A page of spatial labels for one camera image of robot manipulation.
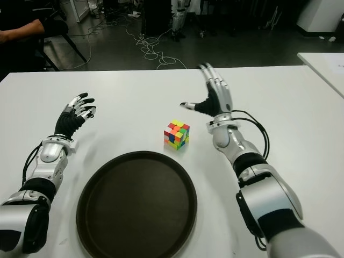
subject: rubik's cube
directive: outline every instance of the rubik's cube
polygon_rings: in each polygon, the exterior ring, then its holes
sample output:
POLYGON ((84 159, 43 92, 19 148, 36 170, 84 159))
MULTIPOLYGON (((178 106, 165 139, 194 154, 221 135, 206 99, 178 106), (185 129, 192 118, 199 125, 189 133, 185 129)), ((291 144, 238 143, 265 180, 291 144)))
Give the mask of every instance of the rubik's cube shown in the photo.
POLYGON ((173 120, 163 131, 165 143, 179 150, 186 142, 189 142, 190 126, 173 120))

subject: black chair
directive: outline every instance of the black chair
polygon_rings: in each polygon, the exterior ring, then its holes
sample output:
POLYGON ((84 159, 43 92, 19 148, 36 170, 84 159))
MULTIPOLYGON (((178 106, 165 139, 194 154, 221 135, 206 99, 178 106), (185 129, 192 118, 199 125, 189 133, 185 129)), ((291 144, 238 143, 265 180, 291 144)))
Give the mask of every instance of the black chair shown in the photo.
POLYGON ((40 35, 38 52, 44 57, 49 65, 55 70, 59 71, 58 67, 44 52, 44 39, 56 36, 63 36, 64 39, 70 44, 74 51, 81 57, 84 62, 87 62, 86 58, 77 49, 74 42, 67 35, 68 25, 64 22, 67 20, 66 14, 60 7, 59 0, 26 0, 27 4, 34 12, 34 15, 39 18, 44 26, 45 33, 40 35), (55 20, 55 17, 60 16, 62 20, 55 20))

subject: white cable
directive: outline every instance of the white cable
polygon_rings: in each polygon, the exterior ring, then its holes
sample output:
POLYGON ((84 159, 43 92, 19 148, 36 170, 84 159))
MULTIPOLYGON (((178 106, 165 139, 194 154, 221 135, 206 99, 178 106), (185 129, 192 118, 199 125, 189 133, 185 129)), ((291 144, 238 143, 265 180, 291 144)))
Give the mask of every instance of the white cable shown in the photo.
POLYGON ((118 24, 117 21, 112 21, 112 22, 109 22, 109 23, 104 23, 104 24, 102 24, 103 21, 104 21, 104 20, 102 20, 102 21, 101 21, 98 25, 96 25, 96 26, 93 26, 93 27, 88 28, 88 34, 87 34, 86 39, 87 39, 87 42, 88 42, 89 47, 90 47, 90 57, 87 59, 87 61, 86 61, 85 63, 82 63, 82 64, 76 66, 76 67, 71 67, 71 68, 62 69, 61 71, 74 70, 74 69, 76 69, 76 68, 79 68, 79 67, 82 67, 82 66, 86 65, 86 64, 91 60, 91 58, 92 58, 92 46, 91 46, 91 42, 90 42, 90 40, 89 40, 89 35, 97 35, 97 34, 100 33, 99 30, 103 30, 103 29, 105 29, 106 27, 120 27, 120 26, 125 26, 125 25, 117 25, 117 24, 118 24))
POLYGON ((172 30, 171 28, 168 31, 162 33, 157 38, 150 37, 150 38, 146 38, 146 39, 136 39, 133 34, 130 34, 128 32, 127 28, 130 24, 131 23, 129 23, 125 27, 125 31, 128 35, 132 36, 134 40, 136 40, 136 45, 144 45, 144 47, 140 48, 140 50, 145 54, 144 58, 146 60, 155 60, 155 59, 159 58, 160 64, 157 66, 156 70, 158 70, 160 66, 174 65, 177 61, 180 62, 185 67, 185 69, 187 69, 186 65, 181 60, 179 60, 178 58, 172 58, 171 56, 164 56, 163 51, 156 52, 154 50, 154 46, 157 46, 160 43, 160 41, 159 41, 160 37, 163 36, 164 34, 168 33, 170 30, 172 30), (148 40, 151 40, 151 39, 154 39, 155 41, 149 43, 148 40), (148 58, 147 55, 153 55, 153 58, 148 58), (172 62, 168 62, 165 59, 172 59, 172 62))
MULTIPOLYGON (((127 17, 124 15, 123 18, 126 20, 126 21, 130 21, 127 19, 127 17)), ((90 27, 88 28, 88 34, 87 34, 87 42, 89 44, 89 47, 90 47, 90 57, 87 59, 87 61, 85 63, 82 63, 76 67, 71 67, 71 68, 66 68, 66 69, 62 69, 61 71, 66 71, 66 70, 74 70, 74 69, 77 69, 79 67, 82 67, 84 65, 86 65, 92 58, 92 47, 91 47, 91 43, 90 43, 90 40, 89 40, 89 35, 97 35, 100 33, 100 30, 103 30, 105 29, 106 27, 120 27, 120 26, 125 26, 125 31, 128 35, 132 36, 133 39, 136 41, 136 45, 143 45, 144 47, 141 47, 140 50, 145 54, 144 55, 144 58, 146 60, 156 60, 157 58, 159 58, 159 65, 157 66, 156 70, 159 69, 160 66, 167 66, 167 65, 174 65, 177 61, 180 62, 185 69, 187 69, 186 65, 181 61, 179 60, 178 58, 172 58, 171 56, 164 56, 163 55, 163 51, 159 51, 159 52, 156 52, 154 50, 154 46, 157 46, 160 41, 159 39, 166 33, 168 33, 170 30, 172 30, 171 28, 162 33, 159 37, 155 38, 155 37, 150 37, 150 38, 146 38, 146 39, 136 39, 135 36, 133 34, 130 34, 128 32, 128 26, 132 23, 131 21, 127 24, 127 25, 118 25, 118 22, 117 21, 112 21, 112 22, 108 22, 108 23, 103 23, 104 20, 102 20, 98 25, 96 26, 93 26, 93 27, 90 27)))

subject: white desk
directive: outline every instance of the white desk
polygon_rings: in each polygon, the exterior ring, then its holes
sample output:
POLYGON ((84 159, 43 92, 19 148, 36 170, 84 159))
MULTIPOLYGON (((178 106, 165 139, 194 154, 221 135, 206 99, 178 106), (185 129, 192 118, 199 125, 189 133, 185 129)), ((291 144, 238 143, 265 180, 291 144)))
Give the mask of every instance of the white desk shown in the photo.
MULTIPOLYGON (((344 255, 344 101, 307 66, 218 70, 231 87, 234 107, 268 130, 268 161, 299 196, 305 223, 344 255)), ((0 83, 1 200, 19 189, 27 155, 53 133, 64 105, 86 91, 96 99, 97 113, 74 135, 80 148, 69 157, 54 199, 47 244, 32 257, 85 257, 75 226, 82 188, 108 160, 139 150, 172 157, 195 185, 196 227, 178 257, 266 257, 240 215, 234 171, 212 146, 205 126, 211 118, 178 106, 204 100, 197 70, 10 74, 0 83), (163 129, 173 119, 191 126, 190 144, 178 152, 163 145, 163 129), (141 126, 149 128, 145 135, 141 126)), ((242 133, 263 149, 254 126, 242 123, 242 133)))
POLYGON ((343 53, 298 53, 297 56, 344 98, 343 53))

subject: dark brown tray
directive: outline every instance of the dark brown tray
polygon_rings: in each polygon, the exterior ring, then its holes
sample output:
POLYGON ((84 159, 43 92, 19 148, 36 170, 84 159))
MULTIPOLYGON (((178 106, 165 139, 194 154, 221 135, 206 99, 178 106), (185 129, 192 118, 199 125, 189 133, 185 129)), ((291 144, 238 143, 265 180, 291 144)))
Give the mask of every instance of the dark brown tray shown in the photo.
POLYGON ((94 258, 172 257, 188 239, 197 196, 171 158, 133 152, 103 165, 79 199, 80 241, 94 258))

